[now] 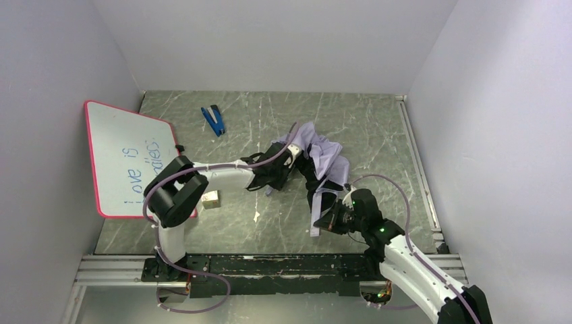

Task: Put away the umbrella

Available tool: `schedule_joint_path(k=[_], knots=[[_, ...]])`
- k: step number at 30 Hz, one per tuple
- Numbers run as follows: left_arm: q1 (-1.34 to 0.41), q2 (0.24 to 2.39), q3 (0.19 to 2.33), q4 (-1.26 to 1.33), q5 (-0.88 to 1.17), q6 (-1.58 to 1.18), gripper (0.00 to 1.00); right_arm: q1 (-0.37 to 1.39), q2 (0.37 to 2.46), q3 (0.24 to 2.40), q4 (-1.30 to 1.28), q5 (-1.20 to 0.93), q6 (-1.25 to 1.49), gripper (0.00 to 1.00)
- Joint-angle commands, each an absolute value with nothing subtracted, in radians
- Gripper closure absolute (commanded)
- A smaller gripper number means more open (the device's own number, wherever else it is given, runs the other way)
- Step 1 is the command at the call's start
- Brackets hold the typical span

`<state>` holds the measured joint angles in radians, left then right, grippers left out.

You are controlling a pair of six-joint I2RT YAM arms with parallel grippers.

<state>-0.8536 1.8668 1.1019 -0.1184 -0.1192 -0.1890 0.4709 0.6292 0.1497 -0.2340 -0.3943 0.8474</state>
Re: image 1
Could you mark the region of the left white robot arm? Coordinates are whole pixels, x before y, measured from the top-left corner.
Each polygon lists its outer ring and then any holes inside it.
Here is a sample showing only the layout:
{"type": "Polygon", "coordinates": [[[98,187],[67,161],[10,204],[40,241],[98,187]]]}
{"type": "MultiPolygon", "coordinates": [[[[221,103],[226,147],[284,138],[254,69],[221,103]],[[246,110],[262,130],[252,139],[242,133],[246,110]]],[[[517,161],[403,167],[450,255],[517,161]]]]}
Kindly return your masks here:
{"type": "Polygon", "coordinates": [[[275,142],[264,153],[255,153],[230,163],[193,163],[181,155],[144,189],[144,218],[155,230],[155,260],[142,273],[144,281],[178,281],[190,275],[203,276],[207,268],[189,266],[184,247],[185,223],[204,194],[217,190],[280,190],[302,155],[296,144],[275,142]]]}

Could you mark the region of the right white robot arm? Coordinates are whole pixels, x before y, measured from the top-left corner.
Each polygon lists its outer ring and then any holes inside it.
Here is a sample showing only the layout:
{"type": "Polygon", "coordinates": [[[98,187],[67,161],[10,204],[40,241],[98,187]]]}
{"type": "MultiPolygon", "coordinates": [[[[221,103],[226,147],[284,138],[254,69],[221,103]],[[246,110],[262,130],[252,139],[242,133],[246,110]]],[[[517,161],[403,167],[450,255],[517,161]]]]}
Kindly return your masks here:
{"type": "Polygon", "coordinates": [[[432,323],[491,323],[485,293],[462,284],[416,248],[404,229],[382,216],[369,189],[353,189],[313,225],[339,235],[358,232],[365,255],[385,279],[399,287],[432,323]]]}

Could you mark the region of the lavender folding umbrella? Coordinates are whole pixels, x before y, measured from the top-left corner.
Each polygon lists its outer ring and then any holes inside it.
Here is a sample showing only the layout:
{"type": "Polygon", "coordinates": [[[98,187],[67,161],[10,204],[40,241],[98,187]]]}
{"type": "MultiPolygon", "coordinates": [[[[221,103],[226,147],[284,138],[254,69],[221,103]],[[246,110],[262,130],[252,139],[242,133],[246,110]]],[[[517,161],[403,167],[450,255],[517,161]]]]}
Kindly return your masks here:
{"type": "MultiPolygon", "coordinates": [[[[305,180],[306,199],[310,209],[310,236],[318,237],[323,229],[313,223],[323,216],[337,199],[341,199],[344,185],[348,181],[349,161],[341,154],[342,145],[320,135],[312,122],[295,127],[290,133],[271,142],[264,157],[274,157],[277,153],[288,152],[289,144],[298,145],[303,150],[296,159],[292,171],[297,171],[305,180]]],[[[258,169],[264,176],[263,166],[258,169]]]]}

